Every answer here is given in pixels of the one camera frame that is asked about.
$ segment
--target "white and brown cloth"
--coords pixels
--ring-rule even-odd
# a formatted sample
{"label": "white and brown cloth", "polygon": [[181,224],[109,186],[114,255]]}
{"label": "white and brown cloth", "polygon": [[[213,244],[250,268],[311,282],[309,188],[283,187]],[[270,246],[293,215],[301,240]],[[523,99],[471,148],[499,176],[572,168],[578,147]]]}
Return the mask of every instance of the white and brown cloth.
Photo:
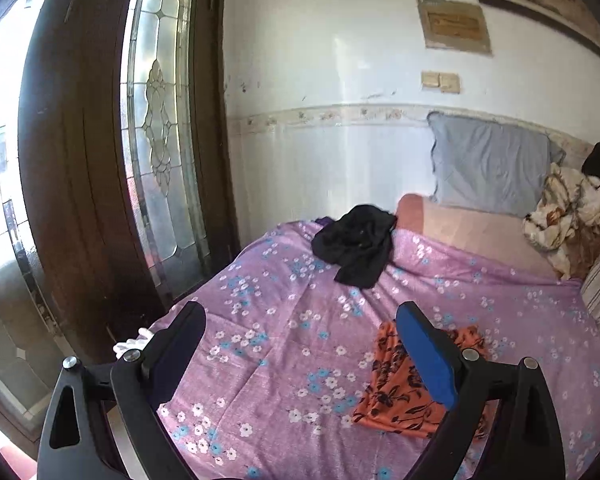
{"label": "white and brown cloth", "polygon": [[600,252],[600,179],[551,164],[538,207],[523,219],[522,230],[558,277],[584,278]]}

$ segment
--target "decorative glass pattern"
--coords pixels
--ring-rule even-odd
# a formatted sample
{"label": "decorative glass pattern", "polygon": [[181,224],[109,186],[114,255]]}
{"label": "decorative glass pattern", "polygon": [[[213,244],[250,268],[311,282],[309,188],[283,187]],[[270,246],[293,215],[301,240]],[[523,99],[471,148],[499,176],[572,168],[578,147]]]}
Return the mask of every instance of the decorative glass pattern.
{"label": "decorative glass pattern", "polygon": [[199,285],[208,257],[189,110],[195,0],[131,0],[120,117],[127,185],[147,265],[165,306]]}
{"label": "decorative glass pattern", "polygon": [[0,20],[0,410],[31,440],[73,354],[49,309],[18,166],[20,81],[43,1],[18,0]]}

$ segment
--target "orange folded cloth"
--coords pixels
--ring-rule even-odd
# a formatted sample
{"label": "orange folded cloth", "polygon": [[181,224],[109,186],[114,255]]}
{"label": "orange folded cloth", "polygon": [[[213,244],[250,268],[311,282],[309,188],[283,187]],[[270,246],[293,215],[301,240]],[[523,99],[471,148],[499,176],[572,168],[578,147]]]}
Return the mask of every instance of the orange folded cloth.
{"label": "orange folded cloth", "polygon": [[[446,332],[460,349],[475,348],[486,357],[484,339],[475,326]],[[353,421],[375,430],[432,437],[446,409],[431,399],[398,338],[395,321],[380,325],[375,354],[371,384],[353,412]],[[474,438],[489,434],[488,411],[485,407]]]}

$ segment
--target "silver bolt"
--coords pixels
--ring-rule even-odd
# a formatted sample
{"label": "silver bolt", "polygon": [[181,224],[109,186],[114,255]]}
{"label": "silver bolt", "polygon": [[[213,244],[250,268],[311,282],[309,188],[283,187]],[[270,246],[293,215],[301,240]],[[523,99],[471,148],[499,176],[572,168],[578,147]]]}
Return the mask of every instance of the silver bolt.
{"label": "silver bolt", "polygon": [[525,357],[525,360],[522,361],[525,366],[527,368],[529,368],[530,370],[535,370],[536,368],[538,368],[538,361],[536,361],[535,359],[533,359],[532,357]]}
{"label": "silver bolt", "polygon": [[62,368],[64,368],[65,370],[70,370],[71,368],[73,368],[75,365],[77,365],[79,363],[80,363],[80,361],[74,355],[65,357],[64,360],[62,361]]}
{"label": "silver bolt", "polygon": [[140,351],[137,348],[132,348],[131,350],[127,350],[125,353],[123,353],[122,358],[127,363],[138,361],[138,359],[140,358]]}
{"label": "silver bolt", "polygon": [[465,348],[462,350],[462,357],[464,357],[467,361],[477,361],[480,357],[477,351],[473,348]]}

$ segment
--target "bedsheet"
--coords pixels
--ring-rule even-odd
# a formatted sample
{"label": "bedsheet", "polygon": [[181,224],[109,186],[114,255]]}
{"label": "bedsheet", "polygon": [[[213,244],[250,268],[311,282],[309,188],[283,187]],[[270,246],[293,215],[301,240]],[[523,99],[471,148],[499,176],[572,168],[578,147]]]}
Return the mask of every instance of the bedsheet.
{"label": "bedsheet", "polygon": [[[321,227],[283,224],[249,245],[187,300],[205,336],[158,416],[200,478],[401,479],[427,440],[370,430],[350,414],[370,379],[373,342],[397,306],[416,301],[439,328],[477,325],[492,360],[541,364],[568,478],[600,450],[600,338],[580,282],[557,282],[396,229],[370,290],[333,281],[310,241]],[[471,476],[472,447],[458,478]]]}

